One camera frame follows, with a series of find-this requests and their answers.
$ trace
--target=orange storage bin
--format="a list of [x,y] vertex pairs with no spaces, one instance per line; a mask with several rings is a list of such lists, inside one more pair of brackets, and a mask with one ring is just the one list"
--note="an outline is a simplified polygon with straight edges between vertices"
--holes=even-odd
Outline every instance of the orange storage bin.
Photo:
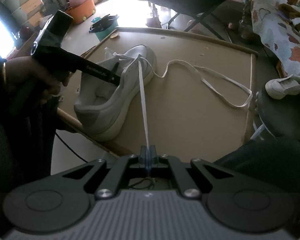
[[93,0],[87,0],[83,4],[76,8],[69,8],[66,10],[66,14],[70,15],[74,19],[75,24],[79,24],[88,19],[92,14],[96,12],[96,7]]

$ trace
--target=screw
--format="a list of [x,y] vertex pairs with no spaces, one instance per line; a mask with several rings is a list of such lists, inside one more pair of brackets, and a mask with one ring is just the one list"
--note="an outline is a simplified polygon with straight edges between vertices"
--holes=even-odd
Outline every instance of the screw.
[[112,195],[113,195],[112,191],[107,188],[103,188],[101,190],[98,190],[97,192],[97,196],[99,198],[109,198],[112,197]]
[[200,191],[195,188],[189,188],[184,192],[184,195],[189,198],[196,198],[200,195]]

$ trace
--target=white shoelace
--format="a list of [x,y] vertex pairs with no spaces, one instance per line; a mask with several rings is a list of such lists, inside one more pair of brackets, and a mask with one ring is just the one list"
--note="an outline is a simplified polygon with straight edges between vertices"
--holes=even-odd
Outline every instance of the white shoelace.
[[[212,69],[209,69],[207,67],[200,67],[200,66],[194,66],[194,65],[191,65],[190,63],[184,61],[184,60],[171,60],[168,62],[167,64],[167,67],[166,67],[166,70],[164,72],[164,74],[162,76],[159,76],[153,69],[152,65],[150,64],[150,62],[144,58],[144,57],[139,57],[139,60],[138,60],[138,66],[139,66],[139,85],[140,85],[140,96],[141,96],[141,106],[142,106],[142,115],[143,115],[143,124],[144,124],[144,128],[145,128],[145,135],[146,135],[146,146],[147,148],[149,149],[149,137],[148,137],[148,122],[147,122],[147,112],[146,112],[146,96],[145,96],[145,90],[144,90],[144,85],[143,85],[143,75],[142,75],[142,66],[141,66],[141,61],[140,59],[143,59],[145,60],[149,66],[151,67],[151,71],[159,78],[164,78],[168,72],[168,68],[171,64],[174,64],[174,63],[179,63],[179,64],[182,64],[184,66],[188,66],[188,67],[191,67],[193,68],[196,73],[200,76],[200,79],[201,81],[206,84],[213,92],[215,92],[223,101],[225,101],[229,106],[231,107],[235,107],[235,108],[243,108],[245,106],[247,106],[250,101],[252,100],[252,91],[250,89],[248,89],[247,87],[245,87],[244,85],[238,83],[237,81],[231,79],[231,78],[228,78]],[[243,103],[243,105],[241,106],[237,106],[237,105],[234,105],[232,103],[230,103],[223,95],[221,95],[208,81],[206,81],[201,75],[200,75],[200,72],[197,70],[198,69],[202,69],[202,70],[205,70],[206,72],[209,72],[211,74],[213,74],[214,76],[217,76],[217,77],[221,77],[233,84],[235,84],[236,86],[238,86],[239,88],[241,88],[244,92],[246,92],[249,96],[247,98],[247,100]]]

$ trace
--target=wooden table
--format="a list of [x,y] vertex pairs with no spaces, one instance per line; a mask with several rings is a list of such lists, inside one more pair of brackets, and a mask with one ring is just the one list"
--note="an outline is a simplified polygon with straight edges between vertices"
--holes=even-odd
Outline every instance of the wooden table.
[[[186,60],[205,66],[236,80],[254,92],[254,67],[257,53],[235,44],[207,36],[153,28],[118,27],[120,36],[109,36],[82,56],[92,62],[104,59],[104,48],[124,53],[133,46],[149,46],[157,56],[157,70],[162,75],[167,62]],[[202,75],[216,90],[234,104],[241,105],[247,94],[223,79]],[[139,154],[145,145],[140,94],[132,100],[119,135],[109,142],[96,142],[77,120],[73,105],[80,86],[77,71],[64,92],[59,117],[97,145],[117,155]],[[179,157],[184,162],[202,158],[213,162],[236,150],[253,134],[253,114],[249,107],[231,108],[183,65],[170,66],[164,79],[153,77],[145,87],[150,144],[157,154]]]

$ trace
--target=bracelet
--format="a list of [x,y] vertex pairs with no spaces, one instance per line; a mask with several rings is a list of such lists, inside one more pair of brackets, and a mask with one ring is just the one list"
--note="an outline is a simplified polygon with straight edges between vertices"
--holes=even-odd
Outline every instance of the bracelet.
[[3,63],[2,66],[2,75],[3,75],[3,83],[4,85],[7,85],[7,75],[6,75],[6,63]]

